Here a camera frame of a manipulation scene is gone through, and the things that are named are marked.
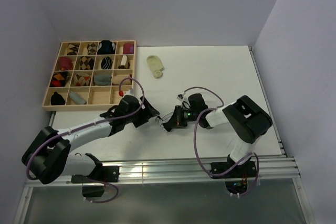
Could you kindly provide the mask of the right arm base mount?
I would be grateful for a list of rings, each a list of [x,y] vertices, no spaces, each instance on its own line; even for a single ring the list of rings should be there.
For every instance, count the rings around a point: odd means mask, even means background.
[[[234,163],[230,162],[212,162],[210,172],[213,174],[221,174],[227,171]],[[254,161],[248,160],[244,164],[237,165],[231,171],[225,175],[218,177],[215,176],[213,179],[233,179],[226,180],[225,187],[226,190],[235,196],[241,196],[246,193],[249,188],[248,179],[255,178],[257,175],[257,166]]]

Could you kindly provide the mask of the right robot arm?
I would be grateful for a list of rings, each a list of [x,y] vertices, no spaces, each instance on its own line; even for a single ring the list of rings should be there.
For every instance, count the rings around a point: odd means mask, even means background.
[[[188,97],[187,102],[175,106],[170,119],[162,121],[162,126],[170,132],[187,127],[188,122],[195,122],[207,130],[222,124],[231,125],[238,141],[227,158],[227,170],[234,177],[245,171],[246,155],[253,151],[260,137],[272,127],[271,117],[247,95],[210,111],[203,96],[195,93]]]

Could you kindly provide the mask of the white black striped sock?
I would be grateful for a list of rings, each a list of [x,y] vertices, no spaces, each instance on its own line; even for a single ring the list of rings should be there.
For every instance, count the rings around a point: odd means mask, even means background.
[[[170,118],[172,117],[173,115],[173,112],[170,112],[168,114],[166,114],[165,116],[161,117],[161,116],[157,116],[155,118],[155,121],[156,123],[161,127],[162,130],[164,130],[165,132],[171,132],[171,130],[167,130],[165,127],[164,127],[164,123],[166,123],[167,121],[170,120]]]

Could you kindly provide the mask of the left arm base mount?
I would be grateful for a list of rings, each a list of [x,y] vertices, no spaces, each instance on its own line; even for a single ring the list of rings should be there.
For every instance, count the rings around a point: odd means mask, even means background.
[[[82,184],[82,195],[86,201],[95,204],[110,202],[117,198],[119,189],[113,183],[118,182],[119,166],[100,166],[95,168],[90,175],[73,175],[72,184]],[[113,189],[114,195],[109,199],[99,200],[107,189]]]

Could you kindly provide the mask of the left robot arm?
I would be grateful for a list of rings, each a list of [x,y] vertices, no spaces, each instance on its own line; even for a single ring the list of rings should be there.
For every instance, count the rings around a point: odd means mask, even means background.
[[[62,130],[50,126],[43,128],[22,156],[22,163],[42,184],[50,184],[60,176],[115,182],[115,176],[94,155],[72,155],[71,152],[97,139],[115,135],[129,123],[139,127],[159,114],[145,97],[137,99],[125,95],[118,105],[88,123]]]

